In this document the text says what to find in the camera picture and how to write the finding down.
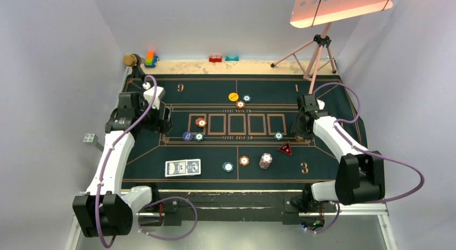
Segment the orange chips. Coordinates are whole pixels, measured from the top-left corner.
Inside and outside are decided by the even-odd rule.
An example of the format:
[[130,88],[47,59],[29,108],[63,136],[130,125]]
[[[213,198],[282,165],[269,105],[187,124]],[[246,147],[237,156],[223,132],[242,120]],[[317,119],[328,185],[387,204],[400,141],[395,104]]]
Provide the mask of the orange chips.
[[305,138],[296,135],[296,136],[295,136],[295,140],[298,141],[298,142],[303,142],[303,141],[305,141]]
[[198,126],[198,127],[206,127],[207,126],[207,121],[204,119],[204,118],[197,118],[195,120],[195,124]]
[[244,109],[245,105],[246,105],[246,104],[245,104],[244,101],[236,101],[236,108],[237,108],[238,110]]

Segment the green blue chips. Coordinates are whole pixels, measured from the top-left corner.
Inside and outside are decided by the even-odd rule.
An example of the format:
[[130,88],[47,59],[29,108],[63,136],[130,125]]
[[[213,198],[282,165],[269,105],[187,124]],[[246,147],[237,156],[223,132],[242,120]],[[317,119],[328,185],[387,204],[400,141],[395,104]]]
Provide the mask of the green blue chips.
[[204,139],[204,135],[203,135],[202,133],[196,133],[196,134],[194,135],[194,139],[195,139],[196,141],[202,141],[202,140]]
[[242,101],[245,103],[248,103],[251,101],[251,96],[250,95],[243,95]]
[[283,140],[283,138],[284,138],[284,134],[282,132],[275,132],[274,133],[274,139],[275,140],[280,141],[280,140]]

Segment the red black all-in triangle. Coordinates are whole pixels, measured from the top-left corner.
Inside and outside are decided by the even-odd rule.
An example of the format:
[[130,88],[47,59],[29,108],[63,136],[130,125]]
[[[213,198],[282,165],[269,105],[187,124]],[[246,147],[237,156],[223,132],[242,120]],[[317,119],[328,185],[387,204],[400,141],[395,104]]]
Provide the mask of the red black all-in triangle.
[[292,151],[291,151],[291,145],[289,142],[286,142],[284,143],[282,146],[280,146],[278,149],[277,149],[279,152],[281,153],[284,153],[288,156],[292,156]]

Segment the purple small blind button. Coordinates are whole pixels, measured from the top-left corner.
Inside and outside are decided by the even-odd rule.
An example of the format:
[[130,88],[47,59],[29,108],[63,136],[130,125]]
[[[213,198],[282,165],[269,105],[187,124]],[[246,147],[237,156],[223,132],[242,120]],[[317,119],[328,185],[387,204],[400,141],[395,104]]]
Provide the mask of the purple small blind button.
[[193,138],[194,138],[194,134],[192,132],[190,132],[190,131],[186,131],[182,135],[182,139],[184,141],[192,141]]

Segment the peach blue chip stack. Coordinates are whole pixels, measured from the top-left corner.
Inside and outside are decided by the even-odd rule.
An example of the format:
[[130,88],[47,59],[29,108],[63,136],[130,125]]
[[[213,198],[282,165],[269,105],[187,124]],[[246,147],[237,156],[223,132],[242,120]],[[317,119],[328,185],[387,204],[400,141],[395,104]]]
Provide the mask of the peach blue chip stack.
[[272,158],[271,154],[263,153],[263,155],[261,156],[260,161],[259,161],[259,166],[262,169],[267,169],[270,166],[270,164],[272,163],[272,161],[273,161],[273,158]]

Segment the orange red chip stack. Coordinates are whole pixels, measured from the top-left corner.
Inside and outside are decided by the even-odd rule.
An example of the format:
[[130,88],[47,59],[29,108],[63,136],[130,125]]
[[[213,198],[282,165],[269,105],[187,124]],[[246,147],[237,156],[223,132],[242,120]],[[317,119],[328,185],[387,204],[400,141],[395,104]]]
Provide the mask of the orange red chip stack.
[[241,156],[239,158],[239,164],[242,166],[247,166],[250,163],[250,159],[247,156]]

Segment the yellow dealer button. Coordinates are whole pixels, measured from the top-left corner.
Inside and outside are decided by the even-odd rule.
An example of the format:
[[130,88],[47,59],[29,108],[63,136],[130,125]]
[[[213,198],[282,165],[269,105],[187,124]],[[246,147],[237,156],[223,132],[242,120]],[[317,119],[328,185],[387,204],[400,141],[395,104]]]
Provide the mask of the yellow dealer button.
[[232,102],[236,102],[239,99],[239,95],[236,92],[232,92],[228,95],[228,99]]

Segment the green blue chip stack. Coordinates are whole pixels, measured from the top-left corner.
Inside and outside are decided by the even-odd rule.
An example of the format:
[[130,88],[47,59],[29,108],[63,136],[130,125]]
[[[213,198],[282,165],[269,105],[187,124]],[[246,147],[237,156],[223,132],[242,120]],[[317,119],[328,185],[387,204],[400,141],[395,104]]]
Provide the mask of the green blue chip stack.
[[223,165],[222,165],[222,169],[225,171],[225,172],[232,172],[234,170],[234,165],[230,162],[224,162]]

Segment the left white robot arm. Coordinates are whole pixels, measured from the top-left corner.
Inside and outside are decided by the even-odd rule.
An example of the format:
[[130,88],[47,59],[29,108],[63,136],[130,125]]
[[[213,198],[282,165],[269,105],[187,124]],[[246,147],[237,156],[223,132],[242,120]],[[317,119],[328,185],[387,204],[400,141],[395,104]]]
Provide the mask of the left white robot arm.
[[160,119],[162,87],[144,92],[122,92],[118,105],[105,124],[105,145],[96,174],[84,195],[75,196],[72,207],[85,237],[127,235],[133,216],[142,208],[157,210],[160,197],[147,185],[134,187],[121,195],[126,163],[137,135],[142,130],[166,134],[172,128],[170,108]]

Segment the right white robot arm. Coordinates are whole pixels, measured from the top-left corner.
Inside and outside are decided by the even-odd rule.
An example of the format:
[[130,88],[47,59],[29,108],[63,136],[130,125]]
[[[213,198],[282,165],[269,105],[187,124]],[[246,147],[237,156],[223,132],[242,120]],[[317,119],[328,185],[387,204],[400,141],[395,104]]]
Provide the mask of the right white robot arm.
[[379,152],[357,143],[312,94],[297,98],[298,115],[292,132],[299,139],[318,137],[339,162],[336,179],[307,184],[302,204],[310,211],[323,202],[343,205],[381,200],[385,196],[384,162]]

